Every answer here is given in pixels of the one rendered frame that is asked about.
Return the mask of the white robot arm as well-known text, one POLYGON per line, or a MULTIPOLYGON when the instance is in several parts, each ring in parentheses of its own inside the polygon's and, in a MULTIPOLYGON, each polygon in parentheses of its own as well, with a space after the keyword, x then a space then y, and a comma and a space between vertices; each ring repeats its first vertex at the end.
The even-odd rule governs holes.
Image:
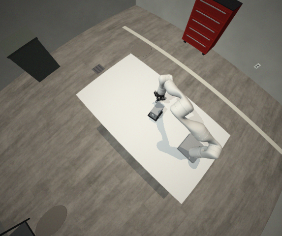
POLYGON ((171 113, 189 130, 196 140, 208 142, 209 144, 208 146, 191 147, 189 149, 190 156, 194 158, 218 159, 222 146, 214 139, 204 124, 186 118, 194 110, 194 107, 188 98, 177 88, 173 81, 173 76, 170 74, 159 76, 157 92, 159 95, 165 95, 166 91, 171 96, 180 98, 170 106, 171 113))

